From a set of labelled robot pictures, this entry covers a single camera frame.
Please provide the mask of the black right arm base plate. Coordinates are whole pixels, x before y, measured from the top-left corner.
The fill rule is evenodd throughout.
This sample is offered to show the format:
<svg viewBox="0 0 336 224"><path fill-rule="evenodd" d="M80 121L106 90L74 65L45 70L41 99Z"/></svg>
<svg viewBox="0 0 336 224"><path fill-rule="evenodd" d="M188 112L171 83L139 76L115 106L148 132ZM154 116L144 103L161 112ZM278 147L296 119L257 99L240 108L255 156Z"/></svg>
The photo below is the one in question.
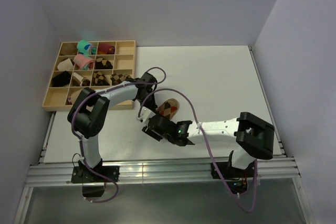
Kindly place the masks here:
<svg viewBox="0 0 336 224"><path fill-rule="evenodd" d="M255 172L254 163L250 163L245 170L230 167L229 162L217 162L216 165L225 180L253 178Z"/></svg>

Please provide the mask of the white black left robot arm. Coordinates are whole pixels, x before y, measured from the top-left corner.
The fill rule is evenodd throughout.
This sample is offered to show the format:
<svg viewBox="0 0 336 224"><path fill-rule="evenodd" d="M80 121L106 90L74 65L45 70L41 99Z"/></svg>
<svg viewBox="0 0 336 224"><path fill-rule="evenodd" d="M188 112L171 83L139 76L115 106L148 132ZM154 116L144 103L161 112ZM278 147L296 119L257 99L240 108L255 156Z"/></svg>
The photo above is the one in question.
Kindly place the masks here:
<svg viewBox="0 0 336 224"><path fill-rule="evenodd" d="M126 78L116 86L99 90L84 88L80 91L67 119L73 135L79 141L79 171L87 180L109 180L103 174L98 144L98 135L104 126L108 110L128 100L142 103L158 84L160 82L153 75L145 72L140 78Z"/></svg>

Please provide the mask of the beige orange argyle sock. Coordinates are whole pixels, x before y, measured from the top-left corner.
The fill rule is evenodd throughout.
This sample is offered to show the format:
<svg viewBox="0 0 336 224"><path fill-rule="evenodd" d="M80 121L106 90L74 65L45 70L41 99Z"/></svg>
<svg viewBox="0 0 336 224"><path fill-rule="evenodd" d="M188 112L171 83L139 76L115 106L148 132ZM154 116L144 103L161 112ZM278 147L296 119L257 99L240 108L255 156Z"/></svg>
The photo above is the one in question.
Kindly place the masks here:
<svg viewBox="0 0 336 224"><path fill-rule="evenodd" d="M179 102L176 99L168 99L157 108L157 113L171 120L179 110Z"/></svg>

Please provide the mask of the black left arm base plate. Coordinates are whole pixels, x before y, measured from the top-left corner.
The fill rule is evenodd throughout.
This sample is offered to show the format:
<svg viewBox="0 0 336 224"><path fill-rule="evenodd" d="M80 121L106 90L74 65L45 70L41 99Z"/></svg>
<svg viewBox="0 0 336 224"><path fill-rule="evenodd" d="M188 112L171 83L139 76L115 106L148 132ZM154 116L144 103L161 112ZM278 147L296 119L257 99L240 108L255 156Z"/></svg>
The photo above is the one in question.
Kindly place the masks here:
<svg viewBox="0 0 336 224"><path fill-rule="evenodd" d="M102 166L101 175L108 177L109 179L117 182L119 178L119 166ZM109 182L107 179L92 174L87 168L76 166L73 168L71 183L83 184L83 183L105 183Z"/></svg>

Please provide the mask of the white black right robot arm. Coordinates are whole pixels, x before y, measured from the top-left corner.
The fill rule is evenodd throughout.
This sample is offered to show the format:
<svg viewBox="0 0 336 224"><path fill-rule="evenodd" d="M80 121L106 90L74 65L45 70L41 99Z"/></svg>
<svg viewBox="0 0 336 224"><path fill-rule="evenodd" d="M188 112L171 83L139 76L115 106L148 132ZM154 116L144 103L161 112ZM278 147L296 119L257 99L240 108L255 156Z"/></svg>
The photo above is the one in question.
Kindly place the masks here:
<svg viewBox="0 0 336 224"><path fill-rule="evenodd" d="M239 117L224 121L199 122L170 119L145 109L137 120L144 124L142 131L157 141L167 140L173 145L185 147L204 142L236 144L229 154L228 173L240 176L256 159L273 158L274 126L259 117L242 112Z"/></svg>

